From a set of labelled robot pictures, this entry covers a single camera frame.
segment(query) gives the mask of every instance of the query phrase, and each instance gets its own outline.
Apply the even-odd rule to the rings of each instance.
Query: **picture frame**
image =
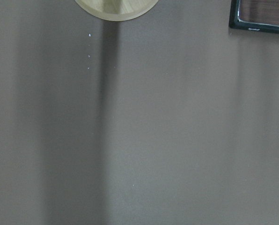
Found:
[[[279,33],[279,0],[232,0],[229,27]]]

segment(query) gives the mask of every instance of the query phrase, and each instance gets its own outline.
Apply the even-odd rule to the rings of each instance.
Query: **gray wall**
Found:
[[[0,225],[279,225],[279,35],[229,8],[0,1]]]

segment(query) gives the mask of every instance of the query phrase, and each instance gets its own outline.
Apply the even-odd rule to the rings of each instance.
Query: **wooden disc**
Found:
[[[88,13],[104,20],[131,20],[149,11],[158,0],[75,0]]]

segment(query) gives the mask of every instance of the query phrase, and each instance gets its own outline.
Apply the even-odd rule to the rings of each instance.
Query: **wood grain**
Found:
[[[239,18],[245,22],[279,26],[279,0],[241,0]]]

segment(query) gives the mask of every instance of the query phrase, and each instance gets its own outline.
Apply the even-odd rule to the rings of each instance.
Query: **round wooden object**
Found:
[[[158,0],[75,0],[88,13],[104,20],[131,20],[149,11]]]

